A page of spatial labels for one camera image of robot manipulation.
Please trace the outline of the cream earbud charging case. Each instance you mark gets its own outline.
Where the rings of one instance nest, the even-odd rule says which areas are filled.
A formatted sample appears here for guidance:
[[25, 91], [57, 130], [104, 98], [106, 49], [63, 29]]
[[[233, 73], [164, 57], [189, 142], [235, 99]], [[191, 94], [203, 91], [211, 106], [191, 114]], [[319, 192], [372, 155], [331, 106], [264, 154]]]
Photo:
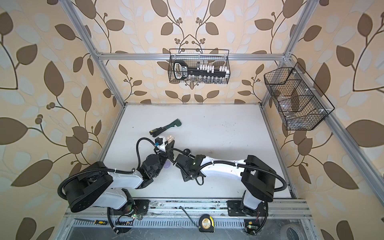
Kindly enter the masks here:
[[175, 139], [175, 137], [172, 136], [172, 135], [169, 135], [169, 136], [166, 137], [166, 140], [167, 140], [167, 142], [168, 142], [169, 144], [170, 144], [174, 139]]

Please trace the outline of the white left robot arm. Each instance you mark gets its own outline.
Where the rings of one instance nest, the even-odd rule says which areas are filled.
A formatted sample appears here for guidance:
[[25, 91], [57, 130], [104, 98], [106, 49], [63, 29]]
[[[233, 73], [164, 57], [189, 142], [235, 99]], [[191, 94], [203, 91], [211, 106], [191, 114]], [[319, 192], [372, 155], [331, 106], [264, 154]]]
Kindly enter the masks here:
[[154, 154], [131, 171], [109, 169], [102, 162], [96, 162], [83, 171], [74, 174], [58, 187], [58, 195], [68, 201], [73, 213], [89, 207], [105, 207], [122, 213], [135, 209], [130, 189], [144, 189], [160, 174], [168, 156], [172, 156], [174, 137], [160, 137], [151, 141]]

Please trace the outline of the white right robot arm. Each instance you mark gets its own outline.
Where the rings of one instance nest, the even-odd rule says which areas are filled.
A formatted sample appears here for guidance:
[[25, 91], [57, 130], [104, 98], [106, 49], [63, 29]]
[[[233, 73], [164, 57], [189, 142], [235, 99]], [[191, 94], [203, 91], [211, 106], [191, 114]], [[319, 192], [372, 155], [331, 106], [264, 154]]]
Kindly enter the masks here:
[[242, 197], [243, 209], [256, 210], [260, 203], [270, 203], [274, 193], [284, 191], [288, 184], [274, 169], [259, 158], [249, 155], [245, 160], [218, 160], [205, 155], [193, 156], [189, 150], [167, 150], [169, 160], [181, 170], [185, 182], [204, 184], [207, 177], [223, 177], [240, 181], [246, 188]]

